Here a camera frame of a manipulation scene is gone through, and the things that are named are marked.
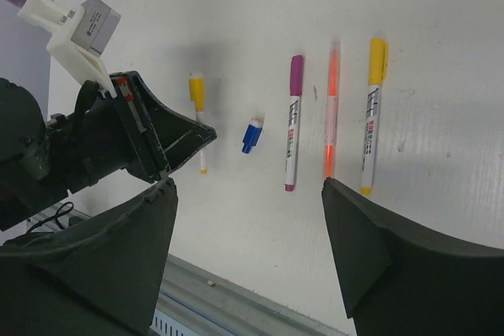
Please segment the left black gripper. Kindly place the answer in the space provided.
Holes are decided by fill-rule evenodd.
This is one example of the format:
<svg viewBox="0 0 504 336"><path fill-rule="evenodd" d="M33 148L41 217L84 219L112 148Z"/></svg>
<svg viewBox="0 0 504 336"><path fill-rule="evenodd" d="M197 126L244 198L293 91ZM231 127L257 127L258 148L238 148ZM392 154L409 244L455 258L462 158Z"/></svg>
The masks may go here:
<svg viewBox="0 0 504 336"><path fill-rule="evenodd" d="M213 127L163 104L137 71L114 73L111 81L115 98L88 80L74 110L74 140L94 182L125 169L154 183L217 138Z"/></svg>

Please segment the white pen purple end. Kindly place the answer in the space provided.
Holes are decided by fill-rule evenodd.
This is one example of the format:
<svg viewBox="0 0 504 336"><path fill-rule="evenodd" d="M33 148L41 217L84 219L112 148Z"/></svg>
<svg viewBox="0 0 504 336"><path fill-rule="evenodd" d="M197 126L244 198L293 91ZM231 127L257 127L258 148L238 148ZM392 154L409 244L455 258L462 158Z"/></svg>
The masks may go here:
<svg viewBox="0 0 504 336"><path fill-rule="evenodd" d="M291 96L288 113L287 150L284 181L284 189L287 192L293 192L296 185L300 102L300 96Z"/></svg>

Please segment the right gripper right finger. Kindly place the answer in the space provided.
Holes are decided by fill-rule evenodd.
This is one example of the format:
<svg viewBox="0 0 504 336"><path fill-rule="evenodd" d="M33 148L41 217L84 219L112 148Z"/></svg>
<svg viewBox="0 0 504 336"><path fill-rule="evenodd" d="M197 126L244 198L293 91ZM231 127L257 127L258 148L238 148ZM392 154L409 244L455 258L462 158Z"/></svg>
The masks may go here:
<svg viewBox="0 0 504 336"><path fill-rule="evenodd" d="M346 316L360 335L500 335L503 251L454 238L326 179Z"/></svg>

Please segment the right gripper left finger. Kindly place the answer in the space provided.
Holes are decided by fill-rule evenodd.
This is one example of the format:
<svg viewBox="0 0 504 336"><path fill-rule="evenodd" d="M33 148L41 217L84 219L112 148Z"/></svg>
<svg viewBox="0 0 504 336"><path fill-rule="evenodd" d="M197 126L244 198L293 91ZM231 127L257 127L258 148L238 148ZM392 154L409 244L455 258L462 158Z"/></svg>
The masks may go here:
<svg viewBox="0 0 504 336"><path fill-rule="evenodd" d="M1 248L4 335L146 335L178 196L170 178L54 233Z"/></svg>

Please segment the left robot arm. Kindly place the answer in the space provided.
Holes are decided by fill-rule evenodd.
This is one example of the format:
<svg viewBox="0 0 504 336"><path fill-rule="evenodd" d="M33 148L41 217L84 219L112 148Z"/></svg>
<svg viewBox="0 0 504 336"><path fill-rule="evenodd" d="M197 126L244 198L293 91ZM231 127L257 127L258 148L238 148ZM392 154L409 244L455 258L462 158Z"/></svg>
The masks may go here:
<svg viewBox="0 0 504 336"><path fill-rule="evenodd" d="M30 92L2 79L2 230L122 169L155 183L216 139L214 128L160 102L137 71L110 79L115 98L88 80L73 113L50 120Z"/></svg>

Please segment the short yellow pen cap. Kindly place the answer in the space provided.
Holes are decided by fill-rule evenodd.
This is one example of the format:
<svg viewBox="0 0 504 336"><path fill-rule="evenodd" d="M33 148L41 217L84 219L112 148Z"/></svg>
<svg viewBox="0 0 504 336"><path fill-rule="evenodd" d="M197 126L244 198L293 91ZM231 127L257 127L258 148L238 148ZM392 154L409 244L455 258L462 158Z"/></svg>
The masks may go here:
<svg viewBox="0 0 504 336"><path fill-rule="evenodd" d="M369 85L379 86L387 75L388 43L380 38L370 40Z"/></svg>

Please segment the white marker yellow end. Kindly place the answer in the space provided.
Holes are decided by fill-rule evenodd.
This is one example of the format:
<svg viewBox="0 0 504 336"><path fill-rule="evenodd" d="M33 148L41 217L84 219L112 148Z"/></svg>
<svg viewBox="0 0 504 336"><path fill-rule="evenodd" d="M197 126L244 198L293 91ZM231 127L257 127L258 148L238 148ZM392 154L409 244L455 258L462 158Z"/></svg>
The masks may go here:
<svg viewBox="0 0 504 336"><path fill-rule="evenodd" d="M361 161L361 194L372 193L380 119L381 85L370 85L366 103Z"/></svg>

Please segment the purple pen cap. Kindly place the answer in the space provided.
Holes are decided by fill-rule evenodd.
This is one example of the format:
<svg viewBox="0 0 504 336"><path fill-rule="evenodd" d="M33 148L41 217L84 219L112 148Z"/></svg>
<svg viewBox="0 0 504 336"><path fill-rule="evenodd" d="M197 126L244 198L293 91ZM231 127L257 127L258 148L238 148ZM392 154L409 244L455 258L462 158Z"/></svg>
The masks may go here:
<svg viewBox="0 0 504 336"><path fill-rule="evenodd" d="M290 83L289 83L290 96L302 95L303 73L304 73L304 56L301 54L294 55L291 59Z"/></svg>

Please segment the orange highlighter pen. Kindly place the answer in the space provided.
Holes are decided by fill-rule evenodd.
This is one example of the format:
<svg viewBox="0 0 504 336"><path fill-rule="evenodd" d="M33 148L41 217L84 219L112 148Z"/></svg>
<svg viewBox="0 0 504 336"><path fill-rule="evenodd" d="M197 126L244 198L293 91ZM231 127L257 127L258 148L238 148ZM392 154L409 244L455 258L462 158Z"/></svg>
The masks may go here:
<svg viewBox="0 0 504 336"><path fill-rule="evenodd" d="M328 62L328 86L326 96L326 117L324 134L324 177L334 175L338 100L339 100L339 40L334 40L329 54Z"/></svg>

